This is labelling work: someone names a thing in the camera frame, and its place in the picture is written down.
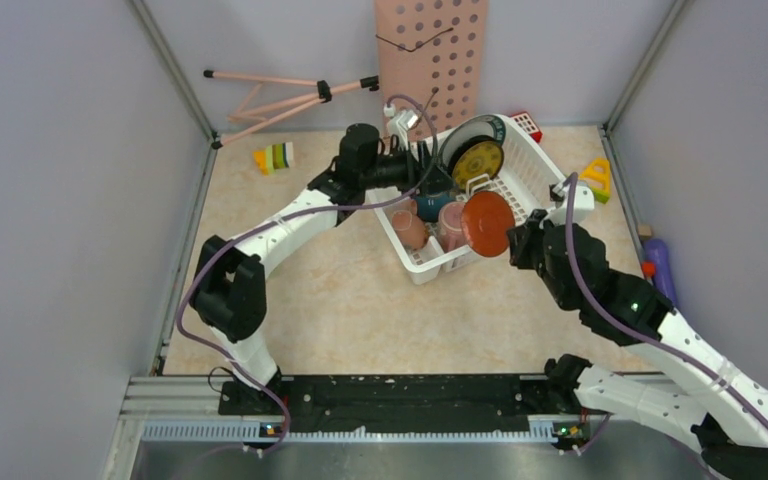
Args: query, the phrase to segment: toy block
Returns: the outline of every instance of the toy block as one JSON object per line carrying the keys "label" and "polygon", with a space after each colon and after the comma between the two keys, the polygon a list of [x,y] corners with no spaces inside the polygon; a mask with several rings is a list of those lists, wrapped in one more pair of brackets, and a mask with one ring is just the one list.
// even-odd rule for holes
{"label": "toy block", "polygon": [[605,158],[597,158],[578,176],[587,181],[593,196],[600,203],[608,203],[611,198],[611,164]]}
{"label": "toy block", "polygon": [[534,123],[534,119],[531,118],[531,115],[529,115],[528,112],[522,111],[515,113],[511,115],[511,120],[525,130],[525,133],[533,138],[535,142],[540,143],[540,140],[543,138],[543,131],[540,130],[540,127],[538,127],[536,123]]}
{"label": "toy block", "polygon": [[263,150],[255,150],[254,162],[264,175],[293,166],[293,143],[277,143]]}
{"label": "toy block", "polygon": [[652,230],[651,226],[645,223],[640,223],[637,225],[637,236],[640,237],[641,242],[645,242],[654,237],[655,232]]}

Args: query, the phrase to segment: wall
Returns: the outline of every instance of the wall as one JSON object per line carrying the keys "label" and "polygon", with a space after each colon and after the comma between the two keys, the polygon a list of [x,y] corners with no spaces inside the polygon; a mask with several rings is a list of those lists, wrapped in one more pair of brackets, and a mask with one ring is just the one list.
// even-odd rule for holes
{"label": "wall", "polygon": [[0,0],[0,478],[100,474],[204,145],[124,1]]}
{"label": "wall", "polygon": [[768,2],[694,2],[616,142],[689,321],[768,387]]}
{"label": "wall", "polygon": [[[252,84],[205,79],[205,68],[332,85],[378,70],[373,0],[147,3],[211,123],[223,131],[234,128],[225,116]],[[604,121],[670,3],[492,0],[479,111],[527,108],[543,124]],[[260,95],[266,102],[297,92],[308,90],[270,86]],[[379,104],[376,94],[353,92],[276,128],[378,122]]]}

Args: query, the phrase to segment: purple toy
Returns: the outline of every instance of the purple toy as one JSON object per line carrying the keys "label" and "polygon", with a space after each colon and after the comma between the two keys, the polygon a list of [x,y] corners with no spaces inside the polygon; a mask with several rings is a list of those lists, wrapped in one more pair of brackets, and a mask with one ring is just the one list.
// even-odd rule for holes
{"label": "purple toy", "polygon": [[659,238],[653,238],[643,244],[646,261],[655,264],[655,288],[669,298],[678,308],[678,297],[675,293],[673,275],[670,272],[670,253],[667,244]]}

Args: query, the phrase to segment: beige floor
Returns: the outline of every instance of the beige floor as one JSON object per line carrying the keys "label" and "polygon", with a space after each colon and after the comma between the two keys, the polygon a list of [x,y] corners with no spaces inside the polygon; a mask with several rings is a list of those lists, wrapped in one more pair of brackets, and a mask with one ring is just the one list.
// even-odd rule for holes
{"label": "beige floor", "polygon": [[[209,236],[228,238],[292,201],[334,156],[342,132],[258,134],[220,151],[190,262]],[[265,177],[254,149],[292,141],[297,166]],[[544,129],[542,147],[564,172],[604,156],[595,127]],[[614,268],[639,272],[618,199],[583,223],[608,246]],[[267,282],[264,323],[285,374],[541,372],[547,358],[573,353],[607,368],[652,370],[562,312],[540,279],[482,260],[421,286],[409,280],[373,212],[357,212],[279,265]],[[185,325],[209,336],[191,309]],[[172,337],[164,373],[206,373],[217,353]]]}

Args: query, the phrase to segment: dish rack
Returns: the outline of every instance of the dish rack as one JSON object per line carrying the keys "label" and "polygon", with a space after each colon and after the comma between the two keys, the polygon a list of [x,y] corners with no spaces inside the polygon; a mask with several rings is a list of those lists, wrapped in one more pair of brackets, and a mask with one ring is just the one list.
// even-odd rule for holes
{"label": "dish rack", "polygon": [[[467,192],[458,195],[457,199],[465,202],[476,192],[494,191],[507,200],[514,212],[516,224],[519,225],[535,208],[547,208],[551,205],[549,185],[561,182],[565,177],[517,122],[504,115],[496,116],[504,121],[506,127],[505,140],[502,143],[505,154],[502,169],[494,179],[486,175],[473,179],[467,186]],[[456,128],[439,133],[438,144],[442,145],[443,140]],[[430,150],[430,138],[424,141]],[[370,190],[367,192],[367,200],[369,203],[378,203],[396,198],[399,194],[396,188]],[[419,250],[405,248],[390,225],[390,216],[401,208],[401,204],[377,208],[375,215],[416,285],[429,282],[441,273],[452,272],[482,258],[468,245],[448,253],[444,252],[437,241],[439,232],[436,224],[427,224],[432,235],[425,247]]]}

